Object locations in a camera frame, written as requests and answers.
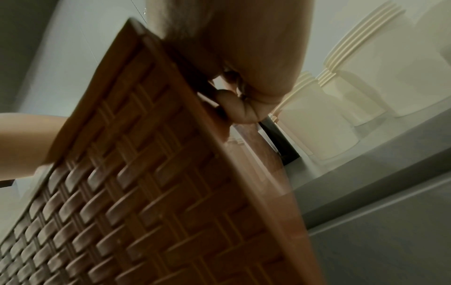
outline white wall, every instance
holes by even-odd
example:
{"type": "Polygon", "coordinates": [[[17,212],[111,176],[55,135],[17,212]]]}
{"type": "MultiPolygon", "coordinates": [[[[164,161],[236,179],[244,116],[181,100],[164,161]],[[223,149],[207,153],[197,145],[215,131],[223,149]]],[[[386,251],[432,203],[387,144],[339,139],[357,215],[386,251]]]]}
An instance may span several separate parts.
{"type": "MultiPolygon", "coordinates": [[[[310,41],[303,70],[318,75],[336,43],[362,18],[386,0],[315,0],[310,41]]],[[[414,22],[441,0],[393,0],[414,22]]]]}

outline woven pattern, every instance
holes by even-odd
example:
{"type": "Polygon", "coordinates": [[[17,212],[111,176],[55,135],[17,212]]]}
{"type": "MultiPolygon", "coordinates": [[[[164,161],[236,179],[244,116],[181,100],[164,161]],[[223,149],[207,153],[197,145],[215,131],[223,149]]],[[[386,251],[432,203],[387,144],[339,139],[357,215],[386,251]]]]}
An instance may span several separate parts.
{"type": "Polygon", "coordinates": [[[89,87],[100,100],[1,244],[0,285],[301,284],[132,30],[106,56],[118,55],[118,72],[102,61],[89,87]]]}

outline brown woven basket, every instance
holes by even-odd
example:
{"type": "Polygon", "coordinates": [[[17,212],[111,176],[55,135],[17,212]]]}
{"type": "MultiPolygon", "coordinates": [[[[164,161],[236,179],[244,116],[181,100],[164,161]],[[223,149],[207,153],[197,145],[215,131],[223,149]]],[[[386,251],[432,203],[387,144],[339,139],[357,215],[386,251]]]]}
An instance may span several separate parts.
{"type": "Polygon", "coordinates": [[[1,244],[0,285],[322,284],[293,200],[227,129],[129,20],[1,244]]]}

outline hand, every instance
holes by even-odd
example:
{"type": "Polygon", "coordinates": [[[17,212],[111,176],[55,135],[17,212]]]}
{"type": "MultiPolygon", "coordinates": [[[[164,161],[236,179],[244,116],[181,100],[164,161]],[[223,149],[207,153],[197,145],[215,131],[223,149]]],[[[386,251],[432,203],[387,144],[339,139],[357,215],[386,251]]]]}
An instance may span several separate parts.
{"type": "Polygon", "coordinates": [[[209,79],[221,76],[231,86],[216,100],[233,122],[256,123],[301,71],[312,2],[147,0],[148,26],[209,79]]]}

